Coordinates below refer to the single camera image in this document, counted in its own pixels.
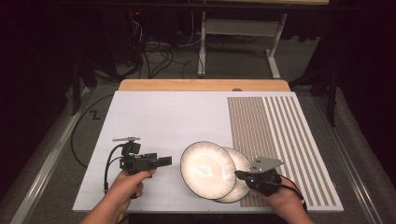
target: striped pattern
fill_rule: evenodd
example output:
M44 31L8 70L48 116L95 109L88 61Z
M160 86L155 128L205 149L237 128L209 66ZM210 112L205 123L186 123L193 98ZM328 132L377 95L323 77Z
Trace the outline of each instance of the striped pattern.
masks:
M299 186L308 206L337 205L297 97L229 97L228 106L234 149L250 161L256 156L282 160L285 164L276 169ZM240 203L242 207L266 206L254 193Z

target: floor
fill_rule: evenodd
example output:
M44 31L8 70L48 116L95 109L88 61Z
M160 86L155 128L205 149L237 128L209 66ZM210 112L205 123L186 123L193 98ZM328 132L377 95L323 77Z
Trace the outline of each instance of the floor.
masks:
M271 78L268 63L263 57L264 46L271 42L268 39L251 40L241 36L235 36L234 39L209 38L204 78ZM291 81L301 76L317 43L318 40L281 40L276 52L281 78ZM163 56L163 53L154 50L141 71L128 78L201 78L197 74L198 46L178 49L161 46L167 52L172 52L172 61L169 61L171 54ZM153 43L148 48L156 49L158 44ZM170 63L164 69L161 66L167 63L155 70L164 59ZM118 69L119 73L123 73L129 67L118 64ZM1 202L0 223L76 223L85 216L72 211L79 183L85 173L81 164L89 162L95 139L106 118L111 94L119 86L119 82L114 80L98 78L98 81L97 88L83 89L85 105L76 116L71 116L73 108L69 101ZM359 126L350 115L342 92L337 92L334 128L324 116L326 98L311 97L309 86L298 86L293 91L296 91L308 117L308 124L345 207L342 213L310 216L317 223L396 223L396 215L392 212L396 210L395 189L359 132ZM92 119L93 113L99 119ZM196 220L182 215L131 215L133 223L182 223L183 220L183 223L188 223L186 218ZM246 217L234 217L234 220L238 218L246 220ZM227 217L210 220L221 223Z

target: person's arm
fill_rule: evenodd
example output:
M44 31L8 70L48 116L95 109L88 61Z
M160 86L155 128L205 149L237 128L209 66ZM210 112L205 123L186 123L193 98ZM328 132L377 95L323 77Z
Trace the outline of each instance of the person's arm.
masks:
M282 185L289 186L294 188L294 185L286 178L282 178ZM255 193L263 198L274 210L274 212L279 216L285 219L289 224L295 223L307 223L311 224L314 221L309 217L309 215L305 212L301 200L290 189L280 188L279 191L269 197L260 194L255 191Z
M103 199L80 223L117 223L119 215L131 204L132 195L134 193L136 197L143 195L142 181L152 176L155 171L143 171L136 175L128 175L128 172L121 171Z

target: stacked plate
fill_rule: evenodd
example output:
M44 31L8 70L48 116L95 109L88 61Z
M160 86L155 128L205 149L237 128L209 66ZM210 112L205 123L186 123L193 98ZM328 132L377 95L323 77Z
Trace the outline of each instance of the stacked plate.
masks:
M234 174L247 171L248 159L239 151L210 142L197 142L184 150L180 170L186 185L197 195L219 203L233 203L249 192Z

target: gray carpet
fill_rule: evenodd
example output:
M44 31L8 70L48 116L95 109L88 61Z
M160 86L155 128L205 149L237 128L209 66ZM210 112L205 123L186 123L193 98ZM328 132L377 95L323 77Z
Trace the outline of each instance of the gray carpet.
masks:
M268 44L268 40L262 39L255 42L227 41L224 47L222 41L213 38L208 40L207 68L205 78L271 78L268 64L265 61L262 45ZM298 42L296 39L282 40L276 53L276 62L281 77L287 81L299 77L309 62L317 41ZM172 50L174 60L178 63L170 63L155 78L198 78L198 48L196 46ZM148 57L152 69L163 56L153 53ZM120 73L125 72L128 67L119 65ZM149 68L146 64L142 67L140 76L147 78ZM138 78L133 74L128 78ZM88 105L95 104L82 117L73 135L73 146L75 152L84 164L88 164L92 151L96 144L106 112L111 102L111 95L118 88L119 83L99 79L98 87L93 91ZM383 223L396 223L396 193L390 184L380 164L368 147L364 137L361 135L359 126L347 109L342 93L338 92L336 106L336 128L329 128L328 122L323 118L320 102L321 98L313 98L307 91L308 87L298 87L297 92L308 125L318 144L319 151L329 170L332 181L337 186L337 192L345 208L341 213L312 213L310 216L316 223L370 223L362 209L359 198L351 185L348 171L338 152L338 145L334 141L332 132L339 133L342 143L351 156L354 167L358 170L362 182L368 190L375 208L380 214ZM9 223L14 217L23 197L33 183L42 163L50 153L51 146L56 142L70 118L71 105L66 108L54 124L46 139L35 155L26 164L23 173L9 191L7 197L0 204L0 221ZM84 214L72 211L76 199L79 184L84 176L85 169L73 157L70 139L64 146L64 152L45 187L38 203L35 205L28 223L78 223ZM249 221L256 220L264 222L266 217L252 216ZM186 216L145 216L131 217L133 223L193 223L196 218ZM230 220L223 219L206 220L207 223L223 223ZM246 217L233 217L232 220L246 220Z

